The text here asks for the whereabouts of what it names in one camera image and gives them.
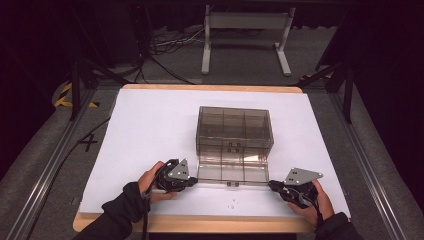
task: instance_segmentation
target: frame leg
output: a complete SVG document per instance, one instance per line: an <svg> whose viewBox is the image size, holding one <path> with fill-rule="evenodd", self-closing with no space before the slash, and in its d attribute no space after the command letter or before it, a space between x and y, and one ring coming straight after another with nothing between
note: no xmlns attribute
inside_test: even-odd
<svg viewBox="0 0 424 240"><path fill-rule="evenodd" d="M277 51L278 60L280 60L281 68L283 69L284 76L290 76L291 71L289 67L289 63L287 62L286 55L284 54L284 51L279 50L279 43L275 44L275 50Z"/></svg>
<svg viewBox="0 0 424 240"><path fill-rule="evenodd" d="M275 49L277 50L278 54L278 60L280 60L281 68L283 69L284 76L290 76L291 71L289 67L289 63L287 62L286 55L284 54L284 46L287 42L287 37L289 36L290 27L294 18L294 12L295 8L290 8L288 18L285 21L284 29L283 29L283 36L281 38L280 43L275 44Z"/></svg>
<svg viewBox="0 0 424 240"><path fill-rule="evenodd" d="M209 74L209 65L211 59L211 42L210 42L210 19L209 19L209 5L206 5L205 11L205 47L203 49L203 61L202 61L202 74Z"/></svg>

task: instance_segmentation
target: metal frame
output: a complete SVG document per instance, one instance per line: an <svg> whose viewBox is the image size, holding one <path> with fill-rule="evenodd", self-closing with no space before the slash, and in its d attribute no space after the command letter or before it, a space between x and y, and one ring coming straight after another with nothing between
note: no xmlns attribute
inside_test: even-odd
<svg viewBox="0 0 424 240"><path fill-rule="evenodd" d="M211 12L209 5L205 10L205 47L203 50L202 74L209 74L211 57L211 28L241 28L241 29L275 29L282 30L279 43L275 43L275 50L285 76L290 76L291 71L284 54L290 26L294 18L295 8L290 8L288 13L237 13L237 12Z"/></svg>

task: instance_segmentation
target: metal stand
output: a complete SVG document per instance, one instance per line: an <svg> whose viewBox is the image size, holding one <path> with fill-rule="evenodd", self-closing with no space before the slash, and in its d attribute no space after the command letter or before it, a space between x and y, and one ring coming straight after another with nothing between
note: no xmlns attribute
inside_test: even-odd
<svg viewBox="0 0 424 240"><path fill-rule="evenodd" d="M307 85L317 81L318 79L326 76L327 74L333 73L330 81L326 84L325 89L328 93L336 93L343 82L345 82L345 92L343 100L343 115L346 121L352 123L350 119L350 109L352 103L352 90L353 90L353 74L352 69L347 63L336 63L323 70L315 73L314 75L306 78L305 80L295 84L294 86L304 88Z"/></svg>
<svg viewBox="0 0 424 240"><path fill-rule="evenodd" d="M275 43L275 49L280 60L285 76L290 76L291 71L284 54L290 26L293 21L295 8L290 8L289 13L239 13L239 12L211 12L209 5L205 11L205 47L203 50L202 74L209 73L211 57L211 28L239 28L239 29L275 29L282 30L282 38Z"/></svg>

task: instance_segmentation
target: person's right hand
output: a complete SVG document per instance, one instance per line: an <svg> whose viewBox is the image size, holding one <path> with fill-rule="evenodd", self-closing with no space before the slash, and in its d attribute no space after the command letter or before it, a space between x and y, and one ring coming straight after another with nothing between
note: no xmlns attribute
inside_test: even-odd
<svg viewBox="0 0 424 240"><path fill-rule="evenodd" d="M322 218L325 221L326 219L334 215L333 205L331 204L330 198L324 192L318 180L312 180L312 183L317 189L317 192L318 192L317 201L318 201L319 211L321 212ZM314 225L314 227L317 227L318 215L317 215L317 210L315 209L314 206L310 206L305 209L302 209L298 207L296 204L291 202L288 203L288 206L293 210L294 213L304 216L308 222Z"/></svg>

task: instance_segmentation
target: dark background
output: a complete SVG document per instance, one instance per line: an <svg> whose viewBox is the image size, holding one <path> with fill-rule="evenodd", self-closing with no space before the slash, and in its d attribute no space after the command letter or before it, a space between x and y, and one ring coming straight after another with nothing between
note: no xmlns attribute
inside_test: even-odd
<svg viewBox="0 0 424 240"><path fill-rule="evenodd" d="M167 25L169 30L181 30L202 24L203 8L159 5L151 6L150 11L165 13L152 14L155 28ZM356 9L349 15L351 22L345 23L348 27L335 35L323 61L332 63L343 58L351 64L354 82L375 127L421 209L422 10L407 4ZM82 56L107 67L137 60L141 50L136 38L140 36L134 36L134 23L127 13L125 3L3 1L0 177L54 112L51 97L69 76L75 59ZM300 7L293 26L338 26L344 14L344 10L328 7ZM144 32L143 39L146 37L148 33Z"/></svg>

